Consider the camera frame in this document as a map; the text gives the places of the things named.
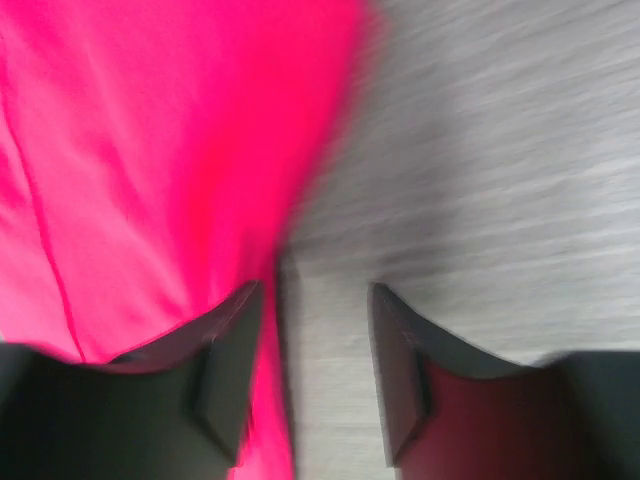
pink dress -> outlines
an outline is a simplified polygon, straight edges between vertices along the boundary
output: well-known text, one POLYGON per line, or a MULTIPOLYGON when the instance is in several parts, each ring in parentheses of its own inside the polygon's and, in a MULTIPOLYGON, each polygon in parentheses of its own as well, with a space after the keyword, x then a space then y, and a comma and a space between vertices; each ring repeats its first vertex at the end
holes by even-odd
POLYGON ((359 0, 0 0, 0 331, 100 363, 268 300, 230 479, 288 480, 274 262, 343 106, 359 0))

pink fabric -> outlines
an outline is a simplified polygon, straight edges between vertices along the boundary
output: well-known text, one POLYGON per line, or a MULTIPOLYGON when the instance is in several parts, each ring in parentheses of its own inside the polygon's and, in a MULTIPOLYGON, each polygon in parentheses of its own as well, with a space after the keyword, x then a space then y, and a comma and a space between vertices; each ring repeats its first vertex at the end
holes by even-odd
POLYGON ((0 331, 106 362, 269 292, 234 480, 292 478, 274 254, 359 0, 0 0, 0 331))

